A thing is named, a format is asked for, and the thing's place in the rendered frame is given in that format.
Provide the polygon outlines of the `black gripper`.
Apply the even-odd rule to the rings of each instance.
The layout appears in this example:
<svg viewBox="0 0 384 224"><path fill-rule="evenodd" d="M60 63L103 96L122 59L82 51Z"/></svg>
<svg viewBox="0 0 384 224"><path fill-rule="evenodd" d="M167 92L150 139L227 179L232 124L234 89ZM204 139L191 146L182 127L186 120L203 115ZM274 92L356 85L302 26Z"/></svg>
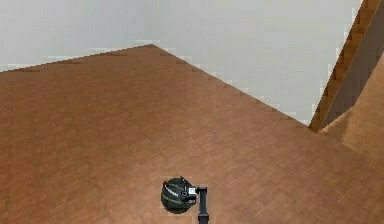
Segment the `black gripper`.
<svg viewBox="0 0 384 224"><path fill-rule="evenodd" d="M197 198L196 189L195 188L188 188L186 190L183 190L180 193L179 198L184 203L195 204L196 198Z"/></svg>

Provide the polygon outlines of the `dark basketball with green lines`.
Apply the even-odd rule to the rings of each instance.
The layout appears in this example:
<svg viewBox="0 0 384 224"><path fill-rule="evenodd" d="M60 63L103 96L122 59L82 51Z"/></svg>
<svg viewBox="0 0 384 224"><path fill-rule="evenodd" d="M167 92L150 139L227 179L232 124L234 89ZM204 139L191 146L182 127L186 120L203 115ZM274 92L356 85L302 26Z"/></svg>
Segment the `dark basketball with green lines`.
<svg viewBox="0 0 384 224"><path fill-rule="evenodd" d="M174 177L163 182L161 190L161 202L164 208L173 214L181 214L186 211L182 209L179 194L186 187L193 186L183 177Z"/></svg>

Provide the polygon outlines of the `brown wooden door frame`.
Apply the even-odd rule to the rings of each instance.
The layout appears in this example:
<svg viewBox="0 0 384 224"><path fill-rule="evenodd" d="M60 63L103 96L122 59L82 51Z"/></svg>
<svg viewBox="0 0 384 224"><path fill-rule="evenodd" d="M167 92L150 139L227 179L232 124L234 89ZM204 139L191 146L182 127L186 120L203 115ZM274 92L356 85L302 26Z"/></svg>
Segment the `brown wooden door frame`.
<svg viewBox="0 0 384 224"><path fill-rule="evenodd" d="M308 128L317 133L353 107L384 53L384 0L362 0Z"/></svg>

